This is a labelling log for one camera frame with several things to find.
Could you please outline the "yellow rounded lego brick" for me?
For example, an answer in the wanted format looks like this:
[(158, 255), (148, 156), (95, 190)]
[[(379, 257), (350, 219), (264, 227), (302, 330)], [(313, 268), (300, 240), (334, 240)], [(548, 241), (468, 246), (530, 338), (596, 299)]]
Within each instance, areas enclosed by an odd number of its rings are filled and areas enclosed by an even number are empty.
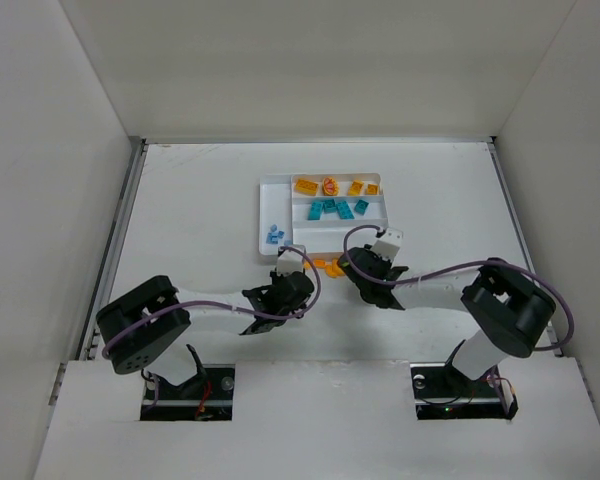
[(362, 189), (364, 187), (364, 183), (359, 180), (354, 180), (348, 190), (349, 196), (358, 196), (361, 194)]

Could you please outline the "teal rounded lego piece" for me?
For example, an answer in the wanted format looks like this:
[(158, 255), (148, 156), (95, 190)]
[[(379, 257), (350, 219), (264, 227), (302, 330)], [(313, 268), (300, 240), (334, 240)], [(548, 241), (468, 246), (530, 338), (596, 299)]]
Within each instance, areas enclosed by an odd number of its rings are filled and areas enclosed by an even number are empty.
[(324, 205), (322, 201), (313, 201), (310, 205), (307, 219), (309, 221), (319, 221), (322, 216)]

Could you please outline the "teal square lego brick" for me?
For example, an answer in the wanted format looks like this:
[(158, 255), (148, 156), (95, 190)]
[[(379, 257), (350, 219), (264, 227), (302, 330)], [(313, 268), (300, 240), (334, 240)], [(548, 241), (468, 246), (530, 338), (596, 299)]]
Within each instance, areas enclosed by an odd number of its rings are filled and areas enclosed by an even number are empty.
[(368, 207), (369, 207), (369, 203), (366, 200), (359, 199), (355, 204), (354, 211), (357, 214), (364, 216), (366, 214)]

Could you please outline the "white divided sorting tray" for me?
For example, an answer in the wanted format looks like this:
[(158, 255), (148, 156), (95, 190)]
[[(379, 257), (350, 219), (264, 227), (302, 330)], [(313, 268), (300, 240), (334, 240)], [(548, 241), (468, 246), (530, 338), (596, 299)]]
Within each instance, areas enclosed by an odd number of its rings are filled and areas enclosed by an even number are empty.
[[(333, 199), (348, 203), (355, 218), (353, 220), (341, 220), (337, 212), (322, 212), (319, 221), (307, 219), (310, 205), (313, 201), (324, 202), (328, 199), (322, 192), (322, 180), (324, 177), (334, 177), (339, 184), (339, 195)], [(294, 191), (297, 179), (304, 178), (319, 184), (316, 196), (307, 196)], [(348, 190), (354, 180), (364, 183), (362, 192), (358, 196), (349, 196)], [(379, 195), (367, 195), (365, 193), (368, 183), (380, 185)], [(354, 211), (359, 199), (366, 200), (369, 207), (364, 216)], [(266, 236), (271, 225), (276, 224), (278, 231), (284, 231), (284, 239), (278, 239), (277, 245), (266, 243)], [(314, 256), (323, 255), (329, 257), (341, 250), (344, 235), (352, 228), (373, 224), (381, 228), (389, 226), (389, 218), (383, 192), (381, 176), (378, 173), (318, 173), (318, 174), (275, 174), (265, 175), (259, 182), (259, 253), (263, 256), (272, 257), (277, 249), (284, 244), (285, 240), (292, 240), (294, 244), (300, 244), (306, 248), (309, 254)]]

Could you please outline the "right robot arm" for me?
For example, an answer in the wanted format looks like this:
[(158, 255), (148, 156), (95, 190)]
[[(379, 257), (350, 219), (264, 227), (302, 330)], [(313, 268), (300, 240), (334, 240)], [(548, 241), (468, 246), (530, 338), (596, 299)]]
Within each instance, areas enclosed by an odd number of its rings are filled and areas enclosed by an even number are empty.
[(478, 325), (446, 361), (448, 375), (475, 381), (509, 358), (528, 358), (556, 311), (556, 302), (523, 272), (490, 258), (467, 286), (458, 277), (406, 284), (407, 269), (395, 267), (369, 245), (349, 249), (339, 268), (356, 285), (362, 300), (381, 309), (418, 308), (466, 312)]

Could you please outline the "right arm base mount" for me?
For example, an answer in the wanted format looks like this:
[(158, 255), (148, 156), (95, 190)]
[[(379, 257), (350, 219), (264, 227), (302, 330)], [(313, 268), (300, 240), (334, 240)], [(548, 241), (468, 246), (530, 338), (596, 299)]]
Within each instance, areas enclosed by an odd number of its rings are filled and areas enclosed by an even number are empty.
[(410, 365), (418, 420), (511, 421), (519, 403), (511, 382), (497, 366), (471, 380), (443, 363)]

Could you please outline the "teal long lego brick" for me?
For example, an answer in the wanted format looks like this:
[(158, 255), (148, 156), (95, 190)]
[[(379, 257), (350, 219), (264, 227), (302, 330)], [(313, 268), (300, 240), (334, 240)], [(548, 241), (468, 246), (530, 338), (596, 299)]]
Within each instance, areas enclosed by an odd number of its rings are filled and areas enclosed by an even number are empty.
[(338, 201), (336, 203), (336, 212), (341, 220), (353, 220), (355, 218), (348, 203), (345, 201)]

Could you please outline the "orange curved tube piece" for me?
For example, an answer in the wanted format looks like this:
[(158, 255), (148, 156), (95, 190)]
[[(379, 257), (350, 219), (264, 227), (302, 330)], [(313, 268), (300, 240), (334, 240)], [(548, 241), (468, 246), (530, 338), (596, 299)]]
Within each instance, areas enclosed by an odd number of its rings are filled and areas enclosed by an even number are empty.
[(325, 272), (329, 277), (344, 277), (345, 272), (341, 269), (337, 259), (333, 259), (330, 264), (325, 266)]

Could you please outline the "teal small lego brick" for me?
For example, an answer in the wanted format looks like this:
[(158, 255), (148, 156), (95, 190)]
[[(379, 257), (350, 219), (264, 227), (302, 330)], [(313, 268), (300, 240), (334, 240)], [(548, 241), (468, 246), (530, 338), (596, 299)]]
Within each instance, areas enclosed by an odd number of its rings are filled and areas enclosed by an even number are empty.
[(323, 202), (323, 210), (325, 213), (333, 213), (337, 210), (336, 202), (334, 199), (326, 199)]

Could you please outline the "yellow oval butterfly lego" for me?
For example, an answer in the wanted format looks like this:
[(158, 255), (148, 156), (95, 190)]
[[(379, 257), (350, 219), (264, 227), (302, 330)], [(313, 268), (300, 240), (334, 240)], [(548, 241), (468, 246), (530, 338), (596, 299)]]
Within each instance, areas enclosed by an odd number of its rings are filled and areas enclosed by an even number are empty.
[(338, 196), (339, 184), (334, 177), (324, 177), (322, 180), (322, 192), (325, 196)]

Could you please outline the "yellow long lego brick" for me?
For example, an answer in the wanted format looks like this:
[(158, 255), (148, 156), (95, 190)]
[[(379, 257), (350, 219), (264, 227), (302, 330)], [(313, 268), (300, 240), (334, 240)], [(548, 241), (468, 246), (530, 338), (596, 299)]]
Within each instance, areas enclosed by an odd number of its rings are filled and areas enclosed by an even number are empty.
[(319, 190), (319, 184), (304, 178), (296, 180), (294, 191), (307, 196), (316, 196)]

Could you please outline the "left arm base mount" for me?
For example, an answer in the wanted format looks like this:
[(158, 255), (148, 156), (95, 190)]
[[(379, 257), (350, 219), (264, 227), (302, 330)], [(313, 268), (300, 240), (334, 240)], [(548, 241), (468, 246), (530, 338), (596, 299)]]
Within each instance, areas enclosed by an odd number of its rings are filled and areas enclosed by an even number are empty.
[(234, 365), (204, 364), (195, 348), (186, 345), (194, 375), (179, 385), (141, 371), (145, 382), (140, 417), (145, 422), (224, 422), (233, 417), (236, 370)]

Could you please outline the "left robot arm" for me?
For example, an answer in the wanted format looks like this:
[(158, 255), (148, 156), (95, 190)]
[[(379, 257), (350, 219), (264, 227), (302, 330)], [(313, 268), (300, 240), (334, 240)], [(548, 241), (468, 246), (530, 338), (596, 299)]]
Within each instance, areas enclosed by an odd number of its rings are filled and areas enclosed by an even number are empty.
[(188, 292), (183, 300), (166, 275), (157, 275), (103, 307), (96, 323), (102, 356), (118, 375), (147, 369), (187, 329), (240, 336), (268, 333), (302, 318), (322, 293), (318, 275), (272, 272), (267, 285), (231, 294)]

